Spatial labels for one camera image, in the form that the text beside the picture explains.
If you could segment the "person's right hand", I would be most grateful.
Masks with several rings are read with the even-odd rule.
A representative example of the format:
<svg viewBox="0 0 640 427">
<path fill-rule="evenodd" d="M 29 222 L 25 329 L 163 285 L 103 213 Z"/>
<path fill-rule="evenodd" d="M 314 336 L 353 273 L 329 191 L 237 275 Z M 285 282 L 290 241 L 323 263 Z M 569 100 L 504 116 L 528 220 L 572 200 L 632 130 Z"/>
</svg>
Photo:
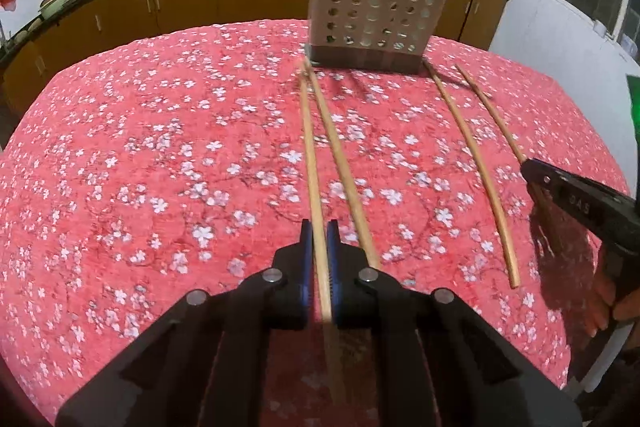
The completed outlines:
<svg viewBox="0 0 640 427">
<path fill-rule="evenodd" d="M 594 274 L 589 294 L 586 298 L 584 324 L 587 335 L 593 338 L 598 332 L 608 328 L 614 321 L 638 319 L 640 314 L 639 291 L 635 289 L 629 295 L 616 300 L 616 286 L 602 271 Z"/>
</svg>

